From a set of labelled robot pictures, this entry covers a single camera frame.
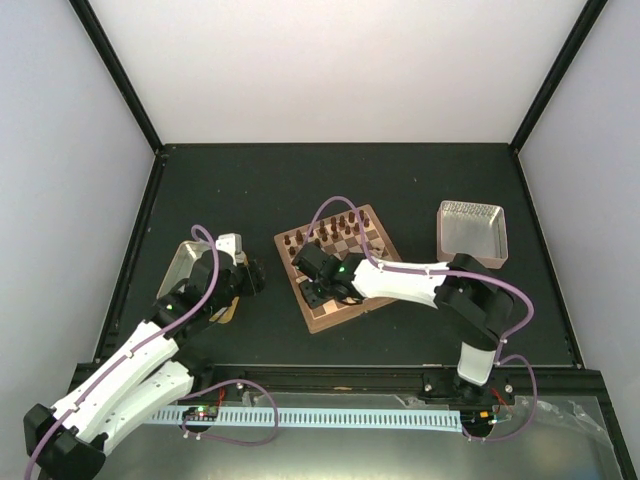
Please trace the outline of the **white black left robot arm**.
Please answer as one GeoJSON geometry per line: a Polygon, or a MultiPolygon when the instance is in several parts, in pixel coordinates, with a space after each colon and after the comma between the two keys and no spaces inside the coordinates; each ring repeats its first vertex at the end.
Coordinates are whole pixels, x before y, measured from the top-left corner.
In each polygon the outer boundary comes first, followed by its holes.
{"type": "Polygon", "coordinates": [[[150,318],[81,385],[53,406],[36,404],[25,414],[25,474],[39,467],[52,479],[93,479],[150,416],[188,395],[207,397],[215,376],[197,337],[228,322],[240,298],[264,284],[263,268],[244,252],[182,243],[150,318]]]}

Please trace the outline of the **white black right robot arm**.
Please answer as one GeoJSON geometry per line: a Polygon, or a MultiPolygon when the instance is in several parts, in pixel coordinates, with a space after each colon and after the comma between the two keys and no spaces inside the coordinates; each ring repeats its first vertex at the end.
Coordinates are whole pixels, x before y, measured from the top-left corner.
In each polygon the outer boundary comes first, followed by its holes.
{"type": "Polygon", "coordinates": [[[490,392],[490,374],[514,298],[475,258],[458,254],[449,263],[415,264],[349,253],[340,259],[307,244],[292,266],[306,277],[300,291],[311,308],[329,300],[353,306],[383,298],[440,311],[461,341],[457,396],[476,403],[490,392]]]}

